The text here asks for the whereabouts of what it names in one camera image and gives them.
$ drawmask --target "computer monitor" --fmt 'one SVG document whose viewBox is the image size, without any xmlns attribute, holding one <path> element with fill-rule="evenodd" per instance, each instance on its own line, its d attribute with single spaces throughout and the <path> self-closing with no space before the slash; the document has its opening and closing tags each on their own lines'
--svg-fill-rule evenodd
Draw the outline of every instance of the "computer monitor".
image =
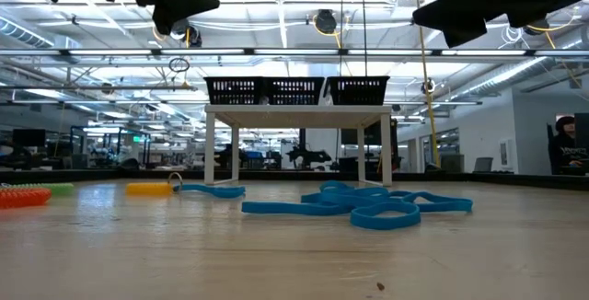
<svg viewBox="0 0 589 300">
<path fill-rule="evenodd" d="M 574 114 L 575 143 L 589 152 L 589 113 Z"/>
<path fill-rule="evenodd" d="M 45 130 L 14 129 L 12 142 L 23 147 L 43 147 L 45 146 Z"/>
</svg>

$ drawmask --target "ductwork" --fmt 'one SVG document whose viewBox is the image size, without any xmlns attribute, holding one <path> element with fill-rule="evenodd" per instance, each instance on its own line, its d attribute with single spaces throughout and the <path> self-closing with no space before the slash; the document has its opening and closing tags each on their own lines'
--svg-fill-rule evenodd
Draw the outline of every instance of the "ductwork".
<svg viewBox="0 0 589 300">
<path fill-rule="evenodd" d="M 43 38 L 29 29 L 25 29 L 5 17 L 0 17 L 0 32 L 7 37 L 17 39 L 34 48 L 51 48 L 53 42 Z"/>
<path fill-rule="evenodd" d="M 556 40 L 556 47 L 560 50 L 585 50 L 589 47 L 587 39 L 587 27 L 582 26 L 566 33 L 563 37 Z M 451 100 L 464 98 L 469 95 L 486 96 L 497 93 L 512 85 L 526 81 L 536 75 L 546 73 L 547 69 L 557 65 L 558 62 L 554 57 L 537 57 L 532 60 L 526 60 L 521 63 L 502 65 L 487 74 L 471 81 L 469 89 L 461 91 L 450 97 Z"/>
</svg>

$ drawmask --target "blue strap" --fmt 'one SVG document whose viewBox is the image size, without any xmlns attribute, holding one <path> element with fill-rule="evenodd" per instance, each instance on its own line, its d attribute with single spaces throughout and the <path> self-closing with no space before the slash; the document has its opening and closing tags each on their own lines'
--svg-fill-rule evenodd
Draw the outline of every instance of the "blue strap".
<svg viewBox="0 0 589 300">
<path fill-rule="evenodd" d="M 319 190 L 324 191 L 325 189 L 353 190 L 354 187 L 346 185 L 341 181 L 328 180 L 319 186 Z"/>
<path fill-rule="evenodd" d="M 174 187 L 174 191 L 177 192 L 180 189 L 180 185 Z M 226 187 L 217 188 L 213 186 L 205 186 L 199 184 L 187 184 L 182 186 L 182 191 L 186 190 L 197 190 L 205 193 L 212 194 L 213 196 L 221 199 L 234 199 L 243 196 L 246 193 L 246 188 L 240 187 Z"/>
<path fill-rule="evenodd" d="M 243 213 L 293 213 L 311 216 L 331 216 L 349 213 L 350 207 L 322 203 L 243 202 Z"/>
<path fill-rule="evenodd" d="M 384 212 L 405 213 L 402 216 L 379 217 Z M 420 209 L 412 203 L 384 202 L 352 210 L 352 225 L 373 230 L 393 230 L 418 224 L 422 220 Z"/>
<path fill-rule="evenodd" d="M 327 216 L 352 213 L 353 225 L 374 229 L 392 230 L 416 225 L 421 221 L 420 212 L 448 212 L 472 210 L 472 200 L 450 198 L 428 192 L 385 188 L 355 189 L 338 181 L 328 181 L 320 186 L 321 192 L 301 196 L 301 203 L 289 202 L 243 202 L 244 213 L 294 213 Z M 423 197 L 431 203 L 418 203 Z M 401 212 L 405 215 L 379 217 L 383 212 Z"/>
<path fill-rule="evenodd" d="M 415 203 L 417 198 L 423 198 L 431 203 Z M 451 198 L 441 195 L 431 194 L 430 192 L 414 192 L 403 196 L 402 201 L 415 203 L 422 213 L 434 212 L 472 212 L 472 200 L 464 198 Z"/>
</svg>

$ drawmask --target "plastic basket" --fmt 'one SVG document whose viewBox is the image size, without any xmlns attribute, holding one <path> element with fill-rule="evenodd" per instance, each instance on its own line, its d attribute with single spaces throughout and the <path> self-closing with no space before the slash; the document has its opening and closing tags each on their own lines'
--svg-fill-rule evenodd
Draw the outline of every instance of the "plastic basket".
<svg viewBox="0 0 589 300">
<path fill-rule="evenodd" d="M 389 76 L 329 77 L 334 105 L 382 106 Z"/>
<path fill-rule="evenodd" d="M 323 77 L 265 78 L 266 95 L 271 105 L 317 105 Z"/>
<path fill-rule="evenodd" d="M 207 77 L 209 100 L 214 105 L 260 104 L 261 77 Z"/>
</svg>

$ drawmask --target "yellow cable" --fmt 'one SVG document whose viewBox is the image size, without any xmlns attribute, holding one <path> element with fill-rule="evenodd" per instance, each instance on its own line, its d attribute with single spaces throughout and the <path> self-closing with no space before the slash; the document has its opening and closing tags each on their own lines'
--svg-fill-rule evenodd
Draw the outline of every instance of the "yellow cable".
<svg viewBox="0 0 589 300">
<path fill-rule="evenodd" d="M 420 8 L 420 0 L 416 0 L 417 8 Z M 435 165 L 440 167 L 440 155 L 438 152 L 438 140 L 436 137 L 436 130 L 435 130 L 435 119 L 433 117 L 433 108 L 432 108 L 432 93 L 430 93 L 428 76 L 427 76 L 427 63 L 425 62 L 425 39 L 423 38 L 423 28 L 420 28 L 420 43 L 422 45 L 422 64 L 423 64 L 423 83 L 425 85 L 425 96 L 427 97 L 427 110 L 430 116 L 430 124 L 432 125 L 432 147 L 433 147 L 433 160 L 435 161 Z"/>
<path fill-rule="evenodd" d="M 550 37 L 550 34 L 548 32 L 544 32 L 544 34 L 546 35 L 546 39 L 549 40 L 549 43 L 550 43 L 550 46 L 552 47 L 552 49 L 555 50 L 556 49 L 556 45 L 554 44 L 554 41 Z M 583 84 L 581 83 L 581 81 L 579 80 L 579 78 L 572 72 L 572 70 L 569 68 L 569 66 L 565 62 L 561 62 L 561 63 L 562 63 L 562 65 L 564 65 L 564 68 L 567 70 L 567 73 L 569 74 L 569 77 L 577 85 L 577 87 L 579 87 L 580 89 L 583 89 Z"/>
<path fill-rule="evenodd" d="M 533 26 L 531 26 L 531 25 L 528 25 L 528 27 L 529 27 L 529 28 L 531 28 L 531 29 L 535 29 L 536 31 L 540 31 L 540 32 L 553 32 L 553 31 L 555 31 L 555 30 L 564 29 L 564 28 L 568 27 L 569 25 L 571 25 L 571 24 L 572 24 L 572 22 L 573 22 L 573 21 L 574 21 L 574 13 L 572 14 L 572 16 L 571 16 L 571 20 L 569 20 L 569 22 L 568 22 L 568 23 L 566 23 L 566 24 L 564 24 L 564 25 L 562 25 L 562 26 L 559 26 L 559 27 L 557 27 L 557 28 L 553 28 L 553 29 L 543 29 L 543 28 L 537 28 L 537 27 L 533 27 Z"/>
</svg>

